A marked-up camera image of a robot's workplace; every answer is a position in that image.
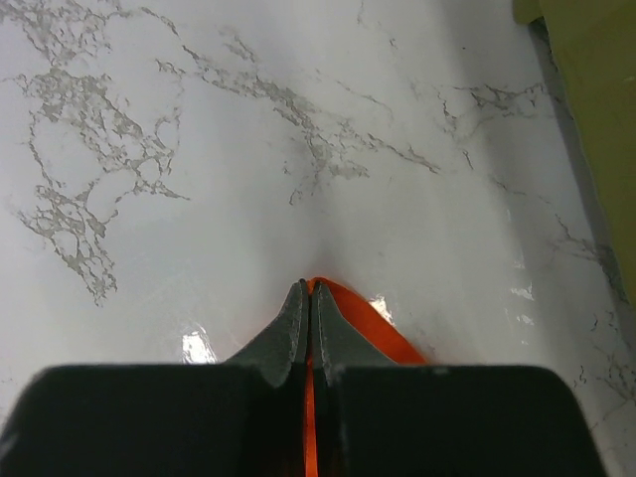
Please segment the orange t-shirt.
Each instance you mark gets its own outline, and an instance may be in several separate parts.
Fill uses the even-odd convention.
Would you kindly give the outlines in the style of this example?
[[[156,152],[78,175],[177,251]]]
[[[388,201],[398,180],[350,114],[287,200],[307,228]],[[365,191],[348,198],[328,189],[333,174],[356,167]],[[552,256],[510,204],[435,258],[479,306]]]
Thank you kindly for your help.
[[[336,305],[345,318],[365,339],[379,349],[386,357],[401,365],[428,365],[431,361],[421,354],[385,317],[355,290],[329,280],[314,277],[308,282],[312,296],[316,284],[320,282],[332,293]],[[306,358],[306,378],[304,389],[303,419],[303,461],[305,476],[319,476],[316,398],[314,390],[313,352]]]

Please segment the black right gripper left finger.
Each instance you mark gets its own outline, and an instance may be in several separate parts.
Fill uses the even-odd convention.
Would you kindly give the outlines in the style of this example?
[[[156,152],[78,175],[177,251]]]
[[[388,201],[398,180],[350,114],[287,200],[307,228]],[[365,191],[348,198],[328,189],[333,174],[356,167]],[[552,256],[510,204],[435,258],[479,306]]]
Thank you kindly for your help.
[[[48,368],[1,435],[5,476],[301,476],[309,293],[231,358]]]

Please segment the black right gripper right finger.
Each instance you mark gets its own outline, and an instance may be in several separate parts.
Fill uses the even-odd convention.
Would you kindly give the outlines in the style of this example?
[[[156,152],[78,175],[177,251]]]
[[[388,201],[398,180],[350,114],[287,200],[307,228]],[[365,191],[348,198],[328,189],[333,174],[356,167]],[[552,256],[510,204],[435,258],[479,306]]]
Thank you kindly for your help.
[[[529,365],[401,365],[318,282],[311,351],[319,476],[602,476],[578,402]]]

